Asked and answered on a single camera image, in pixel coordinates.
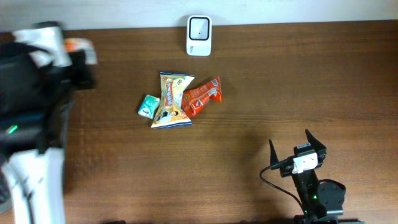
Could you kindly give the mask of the teal tissue pack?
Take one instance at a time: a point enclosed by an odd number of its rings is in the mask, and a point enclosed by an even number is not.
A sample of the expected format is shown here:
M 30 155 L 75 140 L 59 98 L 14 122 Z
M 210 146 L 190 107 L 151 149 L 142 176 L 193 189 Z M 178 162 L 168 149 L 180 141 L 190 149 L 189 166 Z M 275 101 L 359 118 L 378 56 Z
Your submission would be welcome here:
M 160 98 L 154 97 L 152 95 L 146 95 L 137 113 L 145 118 L 153 119 L 159 104 Z

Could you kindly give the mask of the red snack packet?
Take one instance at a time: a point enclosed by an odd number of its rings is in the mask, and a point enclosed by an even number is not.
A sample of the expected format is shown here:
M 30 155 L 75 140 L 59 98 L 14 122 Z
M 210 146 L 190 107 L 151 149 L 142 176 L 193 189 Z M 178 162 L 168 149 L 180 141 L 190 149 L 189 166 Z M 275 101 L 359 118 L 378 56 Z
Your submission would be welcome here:
M 189 118 L 196 116 L 210 101 L 223 101 L 220 78 L 216 77 L 198 88 L 185 91 L 182 109 Z

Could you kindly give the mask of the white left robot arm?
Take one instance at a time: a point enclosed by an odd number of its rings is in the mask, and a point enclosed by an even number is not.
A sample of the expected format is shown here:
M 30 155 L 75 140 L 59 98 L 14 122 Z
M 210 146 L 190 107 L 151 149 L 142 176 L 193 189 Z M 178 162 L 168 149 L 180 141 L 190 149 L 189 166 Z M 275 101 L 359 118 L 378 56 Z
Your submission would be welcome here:
M 66 52 L 61 67 L 49 49 L 1 46 L 1 211 L 16 223 L 65 223 L 63 182 L 73 93 L 95 79 L 85 49 Z

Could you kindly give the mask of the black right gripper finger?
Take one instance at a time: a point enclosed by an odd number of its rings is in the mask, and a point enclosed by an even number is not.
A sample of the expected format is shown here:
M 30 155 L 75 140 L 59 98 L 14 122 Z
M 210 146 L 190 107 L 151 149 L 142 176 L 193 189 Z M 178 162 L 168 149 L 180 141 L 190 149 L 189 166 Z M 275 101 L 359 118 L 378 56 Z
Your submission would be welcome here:
M 326 152 L 326 146 L 316 139 L 308 129 L 305 130 L 305 134 L 308 142 L 316 152 Z
M 269 140 L 269 145 L 270 145 L 270 166 L 276 166 L 279 163 L 279 160 L 271 139 Z

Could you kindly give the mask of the orange white small packet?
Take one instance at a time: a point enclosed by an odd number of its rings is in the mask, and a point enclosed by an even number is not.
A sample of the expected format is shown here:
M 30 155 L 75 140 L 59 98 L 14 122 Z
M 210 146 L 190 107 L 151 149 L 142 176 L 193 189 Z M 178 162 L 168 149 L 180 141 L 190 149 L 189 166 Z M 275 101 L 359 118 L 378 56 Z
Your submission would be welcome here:
M 82 38 L 65 39 L 65 48 L 68 53 L 84 51 L 88 65 L 96 65 L 98 63 L 96 51 L 91 40 Z

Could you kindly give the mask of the yellow wet wipes pack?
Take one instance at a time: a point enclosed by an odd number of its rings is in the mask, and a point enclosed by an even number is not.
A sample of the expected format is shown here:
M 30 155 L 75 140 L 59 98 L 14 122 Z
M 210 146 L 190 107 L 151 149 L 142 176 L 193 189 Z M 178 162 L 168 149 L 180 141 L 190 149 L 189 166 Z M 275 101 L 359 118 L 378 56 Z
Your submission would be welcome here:
M 185 89 L 195 79 L 195 76 L 171 72 L 160 72 L 159 74 L 162 93 L 151 128 L 167 129 L 191 125 L 191 119 L 182 109 L 182 98 Z

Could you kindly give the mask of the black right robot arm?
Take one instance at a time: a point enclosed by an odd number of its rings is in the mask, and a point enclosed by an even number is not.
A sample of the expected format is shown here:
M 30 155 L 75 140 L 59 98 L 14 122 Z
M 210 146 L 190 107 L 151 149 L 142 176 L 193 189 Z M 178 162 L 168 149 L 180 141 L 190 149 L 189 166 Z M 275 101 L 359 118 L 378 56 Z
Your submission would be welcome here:
M 341 220 L 345 202 L 346 187 L 331 179 L 319 179 L 315 170 L 323 165 L 327 148 L 317 140 L 309 130 L 305 131 L 307 143 L 295 146 L 294 155 L 279 160 L 273 142 L 270 141 L 270 165 L 260 171 L 263 182 L 291 196 L 300 206 L 301 215 L 294 216 L 294 223 L 361 223 L 360 220 Z M 263 178 L 267 170 L 279 170 L 280 176 L 291 177 L 297 196 L 270 183 Z

